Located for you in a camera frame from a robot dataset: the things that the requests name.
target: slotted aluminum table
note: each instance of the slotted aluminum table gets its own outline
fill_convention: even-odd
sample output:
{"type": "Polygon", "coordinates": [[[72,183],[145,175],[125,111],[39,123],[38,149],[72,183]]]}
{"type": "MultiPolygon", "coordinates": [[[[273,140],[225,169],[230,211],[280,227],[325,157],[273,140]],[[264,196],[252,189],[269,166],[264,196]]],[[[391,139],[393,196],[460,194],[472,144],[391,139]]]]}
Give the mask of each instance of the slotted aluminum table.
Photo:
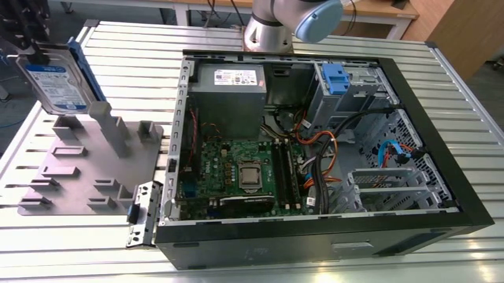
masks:
{"type": "MultiPolygon", "coordinates": [[[[78,37],[114,115],[170,134],[182,49],[242,50],[241,32],[101,22],[78,37]]],[[[421,42],[294,39],[296,53],[396,60],[496,224],[407,256],[179,272],[158,250],[125,250],[125,216],[20,216],[16,204],[54,139],[39,103],[0,161],[0,279],[123,282],[494,282],[504,278],[504,135],[439,50],[421,42]]],[[[167,147],[155,178],[165,181],[167,147]]]]}

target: metal bracket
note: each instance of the metal bracket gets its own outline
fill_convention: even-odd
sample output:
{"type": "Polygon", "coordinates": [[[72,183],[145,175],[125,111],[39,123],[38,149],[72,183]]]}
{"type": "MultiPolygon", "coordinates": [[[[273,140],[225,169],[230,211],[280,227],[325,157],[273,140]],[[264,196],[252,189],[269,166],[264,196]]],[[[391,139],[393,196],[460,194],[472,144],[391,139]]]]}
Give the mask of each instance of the metal bracket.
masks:
{"type": "Polygon", "coordinates": [[[159,217],[159,202],[163,184],[151,181],[137,187],[134,203],[127,211],[127,221],[131,224],[126,248],[155,247],[154,229],[159,217]]]}

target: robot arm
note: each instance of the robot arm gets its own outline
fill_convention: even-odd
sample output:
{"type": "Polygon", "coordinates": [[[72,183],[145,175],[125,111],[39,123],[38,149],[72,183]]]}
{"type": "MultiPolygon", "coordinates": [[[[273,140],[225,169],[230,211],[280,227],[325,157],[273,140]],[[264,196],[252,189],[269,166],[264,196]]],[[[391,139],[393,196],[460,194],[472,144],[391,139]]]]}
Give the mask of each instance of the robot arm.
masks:
{"type": "Polygon", "coordinates": [[[245,30],[250,51],[289,52],[293,36],[320,42],[336,29],[344,12],[340,0],[254,0],[245,30]]]}
{"type": "Polygon", "coordinates": [[[50,41],[46,20],[47,0],[3,0],[0,3],[0,49],[6,54],[27,54],[30,60],[47,64],[36,42],[50,41]]]}

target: motherboard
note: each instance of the motherboard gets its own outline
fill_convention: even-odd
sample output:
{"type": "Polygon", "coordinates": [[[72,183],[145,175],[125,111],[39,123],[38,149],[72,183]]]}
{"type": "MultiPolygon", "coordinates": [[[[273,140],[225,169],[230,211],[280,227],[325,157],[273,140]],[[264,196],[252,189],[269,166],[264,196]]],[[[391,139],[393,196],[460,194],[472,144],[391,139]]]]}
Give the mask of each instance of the motherboard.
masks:
{"type": "Polygon", "coordinates": [[[185,172],[181,215],[186,220],[306,214],[298,144],[284,141],[207,141],[201,167],[185,172]]]}

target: open computer tower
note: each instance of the open computer tower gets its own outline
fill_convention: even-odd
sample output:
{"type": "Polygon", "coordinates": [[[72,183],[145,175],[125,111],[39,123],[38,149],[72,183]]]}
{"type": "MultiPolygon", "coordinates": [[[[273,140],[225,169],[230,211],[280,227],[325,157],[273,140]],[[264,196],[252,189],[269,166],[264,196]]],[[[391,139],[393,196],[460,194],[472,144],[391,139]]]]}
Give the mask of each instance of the open computer tower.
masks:
{"type": "Polygon", "coordinates": [[[177,269],[404,255],[494,223],[388,58],[185,51],[159,200],[177,269]]]}

